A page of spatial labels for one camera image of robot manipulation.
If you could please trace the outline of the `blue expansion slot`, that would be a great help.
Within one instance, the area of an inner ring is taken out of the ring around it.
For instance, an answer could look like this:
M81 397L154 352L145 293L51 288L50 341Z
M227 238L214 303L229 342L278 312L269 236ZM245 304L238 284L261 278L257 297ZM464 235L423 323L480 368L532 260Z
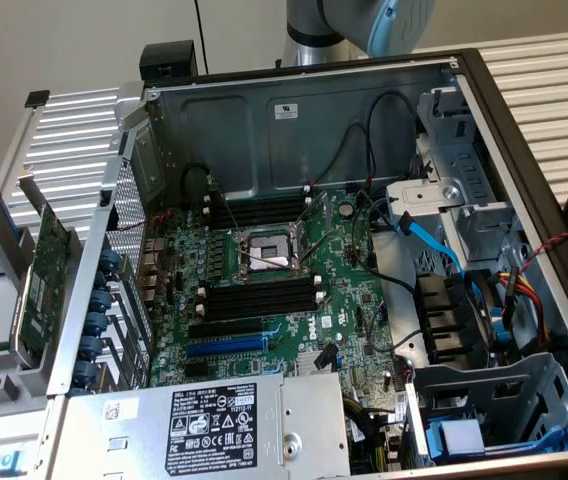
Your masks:
M266 351L268 338L262 335L243 336L187 345L188 358L231 355L244 352Z

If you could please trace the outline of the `black box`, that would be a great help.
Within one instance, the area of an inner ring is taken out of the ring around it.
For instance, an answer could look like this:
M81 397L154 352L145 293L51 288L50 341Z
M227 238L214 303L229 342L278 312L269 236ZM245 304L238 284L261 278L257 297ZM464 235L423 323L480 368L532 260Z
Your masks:
M140 77L145 82L196 77L198 66L194 41L147 44L138 66Z

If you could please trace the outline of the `blue push button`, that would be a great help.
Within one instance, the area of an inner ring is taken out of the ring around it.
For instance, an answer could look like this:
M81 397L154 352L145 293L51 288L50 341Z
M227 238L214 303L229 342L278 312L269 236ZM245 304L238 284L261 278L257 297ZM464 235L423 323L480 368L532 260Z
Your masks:
M4 452L0 456L0 478L8 479L26 475L27 467L25 466L25 461L25 451L13 450Z

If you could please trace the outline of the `green expansion card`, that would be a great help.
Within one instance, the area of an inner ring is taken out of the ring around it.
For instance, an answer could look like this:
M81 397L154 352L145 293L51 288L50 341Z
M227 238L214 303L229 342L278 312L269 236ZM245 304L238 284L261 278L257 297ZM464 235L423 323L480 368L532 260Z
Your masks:
M33 256L17 296L9 351L26 368L39 365L46 345L61 321L70 234L64 228L32 174L18 184L40 217Z

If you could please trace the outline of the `black fan shroud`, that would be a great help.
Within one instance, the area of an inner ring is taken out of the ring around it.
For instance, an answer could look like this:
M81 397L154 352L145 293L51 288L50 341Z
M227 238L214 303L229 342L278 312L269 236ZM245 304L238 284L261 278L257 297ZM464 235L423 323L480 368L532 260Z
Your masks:
M466 371L484 368L488 353L460 274L417 274L415 306L431 365Z

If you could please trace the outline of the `green Dell motherboard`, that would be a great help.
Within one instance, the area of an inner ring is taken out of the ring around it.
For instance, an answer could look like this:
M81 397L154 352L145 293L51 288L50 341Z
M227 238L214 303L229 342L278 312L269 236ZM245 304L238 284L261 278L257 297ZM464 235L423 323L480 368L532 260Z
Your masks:
M355 207L351 219L342 219L338 207ZM302 223L310 247L321 237L329 238L305 265L316 286L314 311L269 315L261 318L257 334L190 339L188 327L207 321L195 313L206 300L204 287L227 286L234 264L234 228L209 226L211 205L168 214L155 227L144 251L147 270L146 295L156 340L150 367L153 387L198 381L229 380L248 376L294 375L300 352L321 351L335 343L338 375L343 394L373 415L398 414L404 402L404 385L411 370L399 357L410 345L407 335L393 336L388 324L390 300L374 273L375 251L369 229L378 224L378 208L357 206L357 197L334 190ZM243 336L268 338L266 351L188 358L188 344ZM204 360L209 375L185 378L187 362Z

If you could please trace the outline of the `metal drive bay bracket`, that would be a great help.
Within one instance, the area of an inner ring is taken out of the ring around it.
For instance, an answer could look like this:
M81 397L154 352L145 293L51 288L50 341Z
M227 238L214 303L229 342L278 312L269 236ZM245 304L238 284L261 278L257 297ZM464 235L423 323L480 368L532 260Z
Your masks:
M393 217L409 214L464 265L500 259L516 214L492 178L492 157L465 97L453 87L433 89L420 96L417 115L425 172L387 187Z

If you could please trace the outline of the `silver power supply unit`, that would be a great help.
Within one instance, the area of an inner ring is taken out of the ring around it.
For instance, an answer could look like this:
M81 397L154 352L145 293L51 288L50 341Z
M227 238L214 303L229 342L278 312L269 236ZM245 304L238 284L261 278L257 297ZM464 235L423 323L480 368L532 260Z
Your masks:
M335 374L75 397L52 480L329 480L350 462Z

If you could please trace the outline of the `metal locking lever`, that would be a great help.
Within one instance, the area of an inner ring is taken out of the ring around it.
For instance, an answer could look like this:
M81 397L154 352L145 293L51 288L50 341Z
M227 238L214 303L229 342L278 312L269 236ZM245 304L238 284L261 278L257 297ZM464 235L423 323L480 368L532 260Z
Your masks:
M240 229L240 227L237 223L237 220L236 220L232 210L230 209L230 205L227 202L226 196L225 196L220 184L217 183L216 181L213 182L213 190L218 194L219 199L221 200L222 204L224 205L224 207L225 207L225 209L226 209L226 211L229 215L229 218L231 219L233 226L235 227L235 233L236 233L237 240L239 242L241 242L242 241L242 230Z
M326 242L326 240L329 238L329 236L330 236L330 233L327 233L326 235L321 237L315 244L313 244L300 258L300 264L305 263L314 254L316 254L320 250L320 248L323 246L323 244Z
M302 213L297 217L297 219L295 220L295 224L298 225L300 224L305 218L307 218L313 211L313 209L319 205L321 202L324 201L324 199L327 197L327 193L326 192L322 192L320 195L314 197L305 207L305 209L302 211Z

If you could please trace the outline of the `long black expansion slot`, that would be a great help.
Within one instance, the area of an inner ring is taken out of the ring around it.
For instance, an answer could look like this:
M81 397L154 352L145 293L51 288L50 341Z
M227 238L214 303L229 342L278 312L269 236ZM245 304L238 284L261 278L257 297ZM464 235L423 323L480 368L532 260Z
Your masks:
M187 334L190 339L207 339L251 335L262 331L261 318L247 318L191 325L188 327Z

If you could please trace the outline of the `grey disk bay cage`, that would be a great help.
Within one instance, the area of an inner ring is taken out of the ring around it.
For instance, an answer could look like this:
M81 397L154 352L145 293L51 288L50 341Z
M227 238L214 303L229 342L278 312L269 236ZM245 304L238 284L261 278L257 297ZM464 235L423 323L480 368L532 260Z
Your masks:
M502 367L461 371L434 365L416 371L408 395L404 465L424 468L425 432L443 420L477 419L486 446L532 440L540 427L568 420L568 379L549 353Z

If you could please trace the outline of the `open metal PC case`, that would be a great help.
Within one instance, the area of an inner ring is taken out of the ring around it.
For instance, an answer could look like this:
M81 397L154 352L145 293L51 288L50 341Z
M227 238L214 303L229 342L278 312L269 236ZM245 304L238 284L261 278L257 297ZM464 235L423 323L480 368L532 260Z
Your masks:
M464 265L409 214L394 218L389 207L390 184L425 172L417 153L420 96L447 87L465 97L492 157L492 178L515 210L505 254L496 261ZM229 200L346 190L358 207L379 210L369 229L374 273L391 303L391 334L410 338L399 357L411 375L394 415L373 415L341 389L350 475L329 480L568 480L568 452L439 467L403 463L406 387L417 370L434 366L415 306L418 273L461 275L486 344L484 368L549 353L568 379L568 224L477 52L146 82L119 122L117 157L107 169L56 358L39 460L46 480L71 399L178 386L149 383L156 333L144 251L157 224L201 207L214 181ZM121 256L119 271L104 273L109 325L93 362L95 382L75 388L73 368L83 360L78 347L104 248Z

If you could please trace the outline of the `blue disk caddy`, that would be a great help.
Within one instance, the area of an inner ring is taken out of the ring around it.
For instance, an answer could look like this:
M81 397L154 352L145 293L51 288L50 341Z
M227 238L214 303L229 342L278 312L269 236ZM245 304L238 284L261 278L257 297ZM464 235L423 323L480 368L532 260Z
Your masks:
M436 465L568 451L568 420L540 427L532 440L496 446L485 445L477 419L435 421L425 435L429 459Z

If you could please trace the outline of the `CPU socket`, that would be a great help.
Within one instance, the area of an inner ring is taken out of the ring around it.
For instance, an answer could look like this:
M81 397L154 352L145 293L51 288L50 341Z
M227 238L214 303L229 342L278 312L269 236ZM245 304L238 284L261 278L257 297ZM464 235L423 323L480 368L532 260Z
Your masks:
M231 245L230 278L234 282L287 280L309 274L305 255L310 244L301 221L239 229Z

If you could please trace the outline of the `silver chipset heatsink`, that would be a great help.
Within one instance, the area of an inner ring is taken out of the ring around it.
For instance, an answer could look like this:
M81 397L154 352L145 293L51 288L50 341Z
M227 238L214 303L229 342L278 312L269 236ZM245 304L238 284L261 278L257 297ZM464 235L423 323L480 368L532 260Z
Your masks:
M323 368L318 368L315 361L320 359ZM322 351L300 352L295 361L295 376L329 374L337 371L337 356L330 355L326 358L322 356Z

